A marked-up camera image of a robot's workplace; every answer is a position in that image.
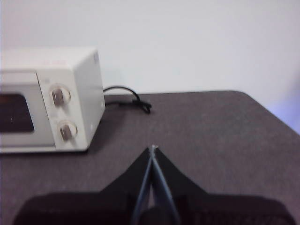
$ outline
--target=dark gray tabletop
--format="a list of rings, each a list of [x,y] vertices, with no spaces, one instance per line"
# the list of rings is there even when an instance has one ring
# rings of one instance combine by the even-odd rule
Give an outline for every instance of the dark gray tabletop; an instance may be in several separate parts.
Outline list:
[[[300,136],[287,125],[241,92],[142,99],[150,115],[107,107],[86,153],[1,155],[1,224],[34,195],[103,189],[152,144],[206,191],[277,199],[300,223]]]

